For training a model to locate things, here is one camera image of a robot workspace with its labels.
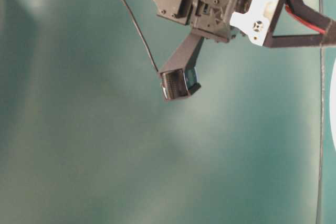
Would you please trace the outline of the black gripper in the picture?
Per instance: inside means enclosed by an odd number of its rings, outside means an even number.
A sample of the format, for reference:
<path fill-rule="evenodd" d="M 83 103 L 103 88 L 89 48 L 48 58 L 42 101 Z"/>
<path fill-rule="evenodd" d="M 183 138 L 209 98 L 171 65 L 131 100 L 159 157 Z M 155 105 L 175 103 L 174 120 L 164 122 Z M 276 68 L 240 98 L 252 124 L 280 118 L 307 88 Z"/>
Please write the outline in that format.
<path fill-rule="evenodd" d="M 239 31 L 264 46 L 280 0 L 159 0 L 158 15 L 190 25 L 205 38 L 229 42 Z"/>

